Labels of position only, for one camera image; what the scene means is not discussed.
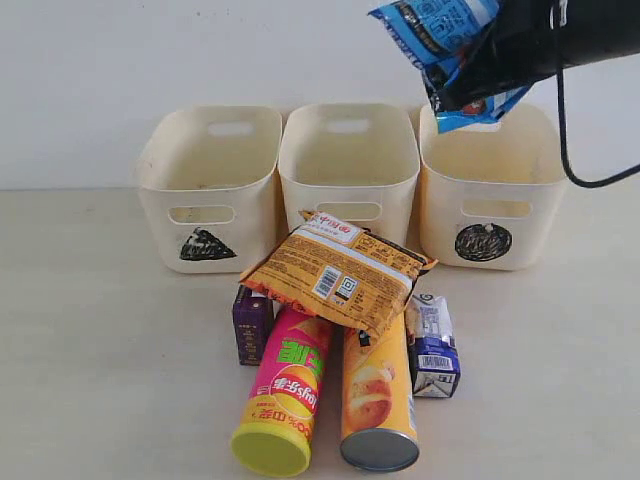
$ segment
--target metal can bottom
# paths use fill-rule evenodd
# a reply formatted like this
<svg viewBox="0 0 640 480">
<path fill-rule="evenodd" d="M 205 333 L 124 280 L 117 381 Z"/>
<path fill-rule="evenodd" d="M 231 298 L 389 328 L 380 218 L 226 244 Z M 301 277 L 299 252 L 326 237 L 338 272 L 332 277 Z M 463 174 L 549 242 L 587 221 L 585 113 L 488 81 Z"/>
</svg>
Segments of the metal can bottom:
<svg viewBox="0 0 640 480">
<path fill-rule="evenodd" d="M 410 436 L 386 428 L 372 428 L 349 435 L 340 445 L 342 458 L 370 472 L 397 472 L 413 465 L 420 456 Z"/>
</svg>

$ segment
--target yellow can lid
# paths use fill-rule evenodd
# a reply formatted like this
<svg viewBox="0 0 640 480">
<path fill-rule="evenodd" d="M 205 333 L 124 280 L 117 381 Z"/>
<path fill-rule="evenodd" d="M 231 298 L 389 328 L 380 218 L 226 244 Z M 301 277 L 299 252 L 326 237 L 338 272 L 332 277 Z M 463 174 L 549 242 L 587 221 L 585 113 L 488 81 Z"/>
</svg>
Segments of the yellow can lid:
<svg viewBox="0 0 640 480">
<path fill-rule="evenodd" d="M 240 425 L 231 451 L 249 470 L 269 477 L 299 475 L 311 461 L 311 448 L 297 432 L 267 423 Z"/>
</svg>

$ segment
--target plastic storage bin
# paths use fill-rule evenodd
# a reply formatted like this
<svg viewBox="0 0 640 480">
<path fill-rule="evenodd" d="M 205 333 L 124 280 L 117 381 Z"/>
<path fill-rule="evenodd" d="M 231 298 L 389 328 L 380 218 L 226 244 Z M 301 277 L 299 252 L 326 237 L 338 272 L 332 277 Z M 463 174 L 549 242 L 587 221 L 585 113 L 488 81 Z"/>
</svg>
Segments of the plastic storage bin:
<svg viewBox="0 0 640 480">
<path fill-rule="evenodd" d="M 425 107 L 420 148 L 427 254 L 447 265 L 499 270 L 538 259 L 567 184 L 558 135 L 542 111 L 520 105 L 495 131 L 437 135 Z"/>
<path fill-rule="evenodd" d="M 289 228 L 322 210 L 404 244 L 420 157 L 408 114 L 380 104 L 310 105 L 287 122 L 280 163 Z"/>
<path fill-rule="evenodd" d="M 266 107 L 197 107 L 162 120 L 137 176 L 167 266 L 241 272 L 267 256 L 276 241 L 281 134 L 281 115 Z"/>
</svg>

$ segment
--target tabletop surface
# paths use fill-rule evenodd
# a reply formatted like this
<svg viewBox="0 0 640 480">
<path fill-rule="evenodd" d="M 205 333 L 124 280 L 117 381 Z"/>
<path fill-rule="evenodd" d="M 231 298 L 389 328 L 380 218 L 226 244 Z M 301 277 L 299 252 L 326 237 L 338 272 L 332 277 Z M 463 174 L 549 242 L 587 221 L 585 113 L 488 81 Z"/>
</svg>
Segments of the tabletop surface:
<svg viewBox="0 0 640 480">
<path fill-rule="evenodd" d="M 640 183 L 569 187 L 544 257 L 439 266 L 463 376 L 417 399 L 421 456 L 399 479 L 634 478 L 640 468 Z M 228 442 L 256 369 L 237 362 L 236 275 L 161 263 L 133 190 L 0 193 L 0 476 L 258 478 Z M 310 469 L 339 453 L 339 342 Z"/>
</svg>

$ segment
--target white wall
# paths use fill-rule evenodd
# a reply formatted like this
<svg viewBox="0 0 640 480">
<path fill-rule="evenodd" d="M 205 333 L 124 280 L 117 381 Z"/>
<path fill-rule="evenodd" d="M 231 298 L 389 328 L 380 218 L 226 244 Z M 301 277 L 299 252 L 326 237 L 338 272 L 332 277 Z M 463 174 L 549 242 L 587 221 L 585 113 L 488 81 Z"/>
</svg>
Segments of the white wall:
<svg viewBox="0 0 640 480">
<path fill-rule="evenodd" d="M 194 104 L 425 101 L 369 0 L 4 0 L 0 188 L 130 185 L 163 114 Z M 637 163 L 640 58 L 568 78 L 576 169 Z M 530 101 L 555 112 L 546 82 Z"/>
</svg>

